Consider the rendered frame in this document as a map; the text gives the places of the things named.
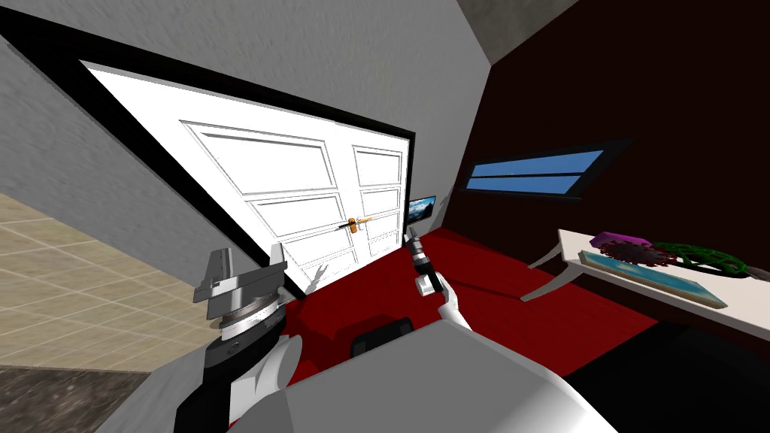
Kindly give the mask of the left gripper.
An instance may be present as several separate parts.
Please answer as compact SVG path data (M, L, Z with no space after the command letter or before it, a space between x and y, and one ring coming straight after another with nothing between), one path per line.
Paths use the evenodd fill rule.
M215 250L210 254L205 278L193 293L192 302L208 303L208 319L229 315L276 293L283 285L286 268L282 243L271 246L268 267L237 276L232 273L232 250Z

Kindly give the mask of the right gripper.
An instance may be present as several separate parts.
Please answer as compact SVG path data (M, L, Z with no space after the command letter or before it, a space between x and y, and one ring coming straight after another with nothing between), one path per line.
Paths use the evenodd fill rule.
M424 253L420 238L413 227L408 227L405 234L405 245L412 257L413 266L419 275L430 275L435 273L434 266L428 256Z

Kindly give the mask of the blue window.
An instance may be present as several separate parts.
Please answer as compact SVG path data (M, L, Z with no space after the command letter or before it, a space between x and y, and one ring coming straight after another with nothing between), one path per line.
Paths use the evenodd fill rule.
M601 150L479 164L466 187L473 190L565 195L603 154Z

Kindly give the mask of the white table with ornaments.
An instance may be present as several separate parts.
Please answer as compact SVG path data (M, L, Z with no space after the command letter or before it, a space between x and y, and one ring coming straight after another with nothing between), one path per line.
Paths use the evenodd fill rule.
M720 277L678 266L634 266L600 254L590 245L589 235L564 229L557 230L557 234L557 245L529 268L559 256L566 269L526 293L521 301L546 295L587 274L770 342L770 282L751 277Z

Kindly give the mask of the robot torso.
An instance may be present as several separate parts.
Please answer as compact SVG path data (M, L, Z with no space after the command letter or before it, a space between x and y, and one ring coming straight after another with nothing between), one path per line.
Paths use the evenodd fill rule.
M617 433L564 379L447 320L252 406L229 433Z

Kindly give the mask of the white panelled door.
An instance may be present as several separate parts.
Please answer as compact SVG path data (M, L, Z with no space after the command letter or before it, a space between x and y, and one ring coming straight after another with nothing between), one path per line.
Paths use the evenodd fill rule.
M407 138L93 62L87 70L286 275L313 292L400 248ZM349 218L372 220L356 233Z

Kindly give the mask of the small sky picture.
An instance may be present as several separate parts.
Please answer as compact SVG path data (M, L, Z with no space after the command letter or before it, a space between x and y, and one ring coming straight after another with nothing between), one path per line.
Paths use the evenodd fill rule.
M430 218L434 211L436 195L415 199L409 202L406 223L408 225Z

